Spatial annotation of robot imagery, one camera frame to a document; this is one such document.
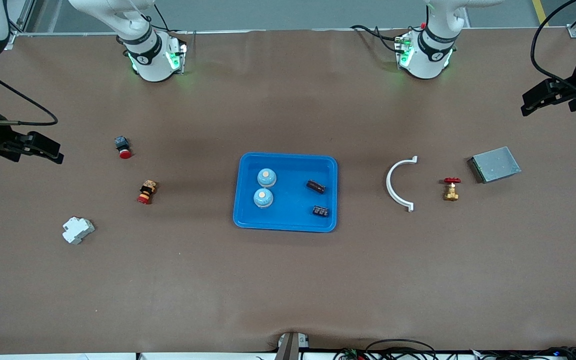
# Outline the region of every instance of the white plastic bracket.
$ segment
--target white plastic bracket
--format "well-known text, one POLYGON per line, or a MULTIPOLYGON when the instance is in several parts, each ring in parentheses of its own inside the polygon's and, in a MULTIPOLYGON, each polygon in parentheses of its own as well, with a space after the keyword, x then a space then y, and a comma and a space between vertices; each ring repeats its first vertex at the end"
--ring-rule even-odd
POLYGON ((393 189, 393 183, 391 183, 391 177, 393 176, 393 171, 397 169, 398 166, 401 166, 403 164, 416 164, 416 163, 417 163, 417 155, 414 155, 411 159, 401 160, 400 162, 394 164, 390 168, 390 171, 388 171, 388 175, 386 175, 386 189, 388 191, 388 194, 394 201, 396 201, 400 205, 403 205, 404 207, 407 207, 409 213, 413 212, 413 210, 415 209, 415 204, 410 201, 404 200, 401 196, 399 196, 395 192, 395 190, 393 189))

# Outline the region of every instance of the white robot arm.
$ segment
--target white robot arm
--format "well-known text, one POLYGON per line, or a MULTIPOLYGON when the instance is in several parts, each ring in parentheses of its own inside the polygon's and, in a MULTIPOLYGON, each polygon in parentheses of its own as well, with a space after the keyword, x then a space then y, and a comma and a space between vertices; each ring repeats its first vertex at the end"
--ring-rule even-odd
POLYGON ((142 16, 141 11, 154 3, 154 0, 70 0, 75 9, 117 32, 119 41, 128 49, 135 73, 148 82, 161 82, 183 73, 186 44, 154 29, 142 16))
POLYGON ((428 18, 423 29, 403 35, 397 46, 400 68, 420 79, 432 79, 448 66, 453 45, 462 32, 466 19, 461 8, 484 8, 504 0, 424 0, 428 18))

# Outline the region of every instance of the plastic tray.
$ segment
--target plastic tray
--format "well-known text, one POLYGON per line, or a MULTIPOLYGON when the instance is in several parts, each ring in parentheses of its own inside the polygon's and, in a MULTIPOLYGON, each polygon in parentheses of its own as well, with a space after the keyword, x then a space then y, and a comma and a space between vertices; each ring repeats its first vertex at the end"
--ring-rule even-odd
POLYGON ((240 228, 328 233, 337 225, 337 179, 337 162, 330 156, 245 153, 239 162, 232 219, 240 228), (274 170, 277 182, 270 187, 272 205, 261 209, 253 196, 261 188, 257 175, 264 168, 274 170), (306 187, 308 180, 326 191, 319 194, 306 187), (315 205, 327 208, 328 216, 313 214, 315 205))

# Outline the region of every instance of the black electronic component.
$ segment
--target black electronic component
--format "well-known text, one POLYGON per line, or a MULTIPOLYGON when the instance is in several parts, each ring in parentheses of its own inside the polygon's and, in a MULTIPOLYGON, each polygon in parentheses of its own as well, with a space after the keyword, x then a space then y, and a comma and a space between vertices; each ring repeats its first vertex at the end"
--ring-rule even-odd
POLYGON ((328 209, 326 207, 315 205, 315 207, 312 208, 312 213, 320 217, 327 217, 328 209))
POLYGON ((324 194, 324 192, 326 191, 326 186, 323 186, 322 184, 318 184, 317 182, 314 182, 313 180, 308 180, 308 182, 306 183, 306 187, 309 187, 310 189, 313 189, 314 191, 316 191, 320 194, 324 194))

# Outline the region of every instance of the wire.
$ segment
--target wire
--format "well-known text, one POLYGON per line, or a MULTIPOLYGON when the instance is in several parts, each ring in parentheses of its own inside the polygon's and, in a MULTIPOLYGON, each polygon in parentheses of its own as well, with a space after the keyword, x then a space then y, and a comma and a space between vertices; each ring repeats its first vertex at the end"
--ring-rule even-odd
MULTIPOLYGON (((368 352, 368 349, 370 349, 371 347, 376 346, 377 344, 383 344, 383 343, 412 343, 412 344, 419 344, 421 346, 427 347, 428 349, 430 349, 430 354, 432 355, 432 357, 437 360, 437 351, 435 350, 434 347, 430 346, 429 344, 422 342, 422 341, 417 341, 417 340, 411 340, 411 339, 384 339, 384 340, 379 340, 379 341, 374 341, 371 342, 368 346, 366 346, 366 349, 364 349, 364 352, 368 352)), ((414 348, 410 348, 410 347, 402 347, 402 348, 389 348, 386 349, 387 351, 390 350, 398 350, 398 351, 409 351, 409 353, 407 353, 407 355, 412 355, 412 352, 417 352, 417 353, 428 353, 427 351, 420 351, 420 350, 416 350, 414 348)))
POLYGON ((379 39, 381 40, 381 43, 386 47, 386 49, 392 51, 393 53, 397 53, 397 54, 403 54, 404 53, 403 50, 399 50, 398 48, 388 46, 386 41, 384 41, 384 37, 382 36, 382 33, 379 32, 379 27, 375 26, 374 31, 377 33, 377 35, 379 35, 379 39))
POLYGON ((41 104, 39 104, 37 101, 32 100, 32 98, 29 98, 28 96, 24 95, 23 93, 21 93, 20 91, 17 91, 16 89, 14 89, 12 86, 10 86, 9 84, 6 84, 6 82, 3 82, 2 80, 0 80, 0 84, 8 89, 9 91, 12 91, 13 93, 15 93, 16 95, 20 96, 21 98, 23 98, 24 100, 26 100, 27 102, 29 102, 32 105, 35 105, 35 107, 38 107, 39 109, 43 110, 43 112, 45 112, 46 114, 48 114, 51 118, 52 121, 50 122, 33 122, 33 121, 17 121, 16 125, 26 125, 26 126, 51 126, 51 125, 55 125, 57 123, 59 123, 59 119, 57 119, 57 116, 55 116, 55 114, 53 114, 52 112, 50 112, 50 110, 46 109, 45 107, 43 107, 41 104))
POLYGON ((368 34, 372 35, 373 37, 381 37, 387 41, 395 41, 395 38, 391 38, 390 36, 380 36, 379 34, 377 34, 376 32, 373 32, 373 30, 370 30, 368 27, 365 27, 364 25, 352 25, 350 27, 350 29, 361 29, 366 31, 368 34))
POLYGON ((332 360, 337 360, 337 357, 344 352, 344 349, 339 350, 336 354, 334 354, 334 356, 332 357, 332 360))
POLYGON ((174 33, 174 32, 185 32, 185 30, 180 30, 180 29, 166 29, 166 27, 161 27, 161 26, 157 26, 157 25, 152 25, 151 27, 155 28, 155 29, 159 29, 159 30, 165 30, 166 32, 169 33, 174 33))
POLYGON ((8 19, 8 23, 19 33, 23 33, 22 29, 17 26, 16 23, 12 22, 12 20, 8 19))
POLYGON ((365 30, 366 32, 368 32, 368 34, 372 35, 373 37, 378 37, 381 40, 381 43, 386 47, 386 49, 392 51, 393 53, 397 53, 397 54, 403 54, 403 50, 398 50, 397 48, 393 48, 390 47, 387 43, 387 41, 395 41, 395 38, 391 38, 390 36, 384 36, 382 35, 382 33, 379 31, 379 27, 375 26, 374 27, 374 31, 370 30, 368 27, 365 27, 364 25, 352 25, 350 27, 350 29, 362 29, 365 30))
POLYGON ((535 60, 535 47, 537 46, 537 38, 539 37, 539 34, 541 34, 542 30, 546 26, 546 23, 548 23, 553 18, 553 16, 557 15, 557 13, 559 13, 560 11, 565 9, 567 6, 574 4, 574 3, 576 3, 576 0, 568 0, 567 2, 565 2, 560 7, 557 7, 548 16, 546 16, 545 19, 543 19, 543 21, 540 23, 539 27, 537 27, 537 31, 535 31, 534 36, 532 37, 532 44, 530 45, 530 61, 532 62, 532 66, 534 66, 534 68, 537 69, 537 71, 539 71, 540 73, 542 73, 546 76, 550 76, 554 80, 558 80, 558 82, 560 82, 563 85, 566 85, 567 87, 576 91, 576 86, 574 86, 573 84, 570 84, 570 82, 567 82, 567 80, 564 80, 560 76, 557 76, 554 73, 551 73, 550 71, 547 71, 546 69, 542 68, 541 66, 539 66, 539 64, 537 64, 537 60, 535 60))
POLYGON ((161 22, 164 23, 164 27, 166 28, 166 31, 169 32, 170 29, 168 27, 168 24, 166 23, 166 19, 164 19, 164 16, 162 15, 162 12, 157 7, 157 4, 153 4, 153 5, 155 6, 155 10, 157 10, 157 14, 159 14, 159 17, 161 18, 161 22))

